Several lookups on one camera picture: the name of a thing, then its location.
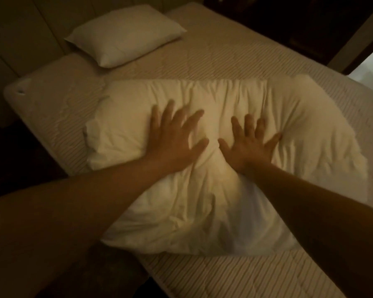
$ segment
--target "person's left hand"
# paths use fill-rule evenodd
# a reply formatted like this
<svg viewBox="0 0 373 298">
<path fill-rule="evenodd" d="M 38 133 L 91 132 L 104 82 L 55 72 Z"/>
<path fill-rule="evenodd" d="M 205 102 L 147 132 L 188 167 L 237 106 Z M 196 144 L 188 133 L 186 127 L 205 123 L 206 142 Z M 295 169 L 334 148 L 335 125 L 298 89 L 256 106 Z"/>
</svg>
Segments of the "person's left hand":
<svg viewBox="0 0 373 298">
<path fill-rule="evenodd" d="M 187 116 L 186 108 L 174 111 L 174 100 L 167 104 L 160 120 L 157 105 L 152 108 L 148 146 L 146 156 L 155 158 L 165 170 L 172 174 L 184 170 L 194 163 L 206 149 L 209 139 L 200 140 L 193 148 L 189 148 L 189 135 L 195 129 L 204 111 L 199 110 Z"/>
</svg>

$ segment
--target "mattress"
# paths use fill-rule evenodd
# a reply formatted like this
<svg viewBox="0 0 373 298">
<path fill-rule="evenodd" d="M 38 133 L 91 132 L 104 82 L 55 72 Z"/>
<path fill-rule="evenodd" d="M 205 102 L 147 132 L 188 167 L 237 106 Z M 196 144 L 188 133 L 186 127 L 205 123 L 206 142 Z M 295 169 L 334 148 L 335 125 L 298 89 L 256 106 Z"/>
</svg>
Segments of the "mattress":
<svg viewBox="0 0 373 298">
<path fill-rule="evenodd" d="M 120 79 L 246 79 L 309 74 L 334 99 L 369 164 L 373 206 L 373 91 L 199 4 L 168 16 L 182 39 L 119 68 L 99 68 L 74 53 L 5 89 L 5 98 L 69 174 L 89 171 L 82 133 L 106 84 Z M 138 255 L 171 297 L 343 297 L 303 250 L 266 257 Z"/>
</svg>

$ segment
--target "striped fabric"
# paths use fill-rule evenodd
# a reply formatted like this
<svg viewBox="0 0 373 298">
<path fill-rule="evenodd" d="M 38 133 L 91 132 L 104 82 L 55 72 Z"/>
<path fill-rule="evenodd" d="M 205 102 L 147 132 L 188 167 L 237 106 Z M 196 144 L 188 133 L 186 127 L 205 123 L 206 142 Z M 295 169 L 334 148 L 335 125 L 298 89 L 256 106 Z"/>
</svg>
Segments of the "striped fabric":
<svg viewBox="0 0 373 298">
<path fill-rule="evenodd" d="M 82 129 L 106 83 L 118 79 L 245 79 L 309 74 L 356 130 L 369 163 L 373 206 L 373 91 L 277 43 L 188 4 L 168 16 L 188 32 L 125 66 L 104 70 L 71 54 L 26 76 L 26 96 L 10 85 L 6 99 L 69 175 L 88 171 Z M 303 251 L 262 257 L 138 255 L 171 297 L 343 297 Z"/>
</svg>

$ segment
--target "paneled wall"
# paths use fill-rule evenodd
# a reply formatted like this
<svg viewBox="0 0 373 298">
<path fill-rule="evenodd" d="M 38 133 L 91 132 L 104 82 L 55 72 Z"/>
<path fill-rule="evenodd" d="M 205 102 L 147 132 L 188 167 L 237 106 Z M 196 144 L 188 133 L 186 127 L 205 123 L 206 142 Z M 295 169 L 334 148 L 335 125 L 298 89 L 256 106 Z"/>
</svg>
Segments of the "paneled wall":
<svg viewBox="0 0 373 298">
<path fill-rule="evenodd" d="M 15 115 L 2 97 L 17 77 L 71 52 L 65 42 L 72 29 L 113 9 L 150 4 L 166 12 L 203 0 L 0 0 L 0 126 Z"/>
</svg>

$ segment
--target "dark wooden furniture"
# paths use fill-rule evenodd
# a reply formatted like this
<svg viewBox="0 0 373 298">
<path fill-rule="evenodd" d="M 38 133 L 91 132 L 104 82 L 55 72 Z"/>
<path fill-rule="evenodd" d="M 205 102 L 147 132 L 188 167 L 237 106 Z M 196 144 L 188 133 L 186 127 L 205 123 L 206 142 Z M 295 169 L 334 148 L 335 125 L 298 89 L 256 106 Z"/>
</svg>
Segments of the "dark wooden furniture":
<svg viewBox="0 0 373 298">
<path fill-rule="evenodd" d="M 204 0 L 204 4 L 324 65 L 373 13 L 373 0 Z"/>
</svg>

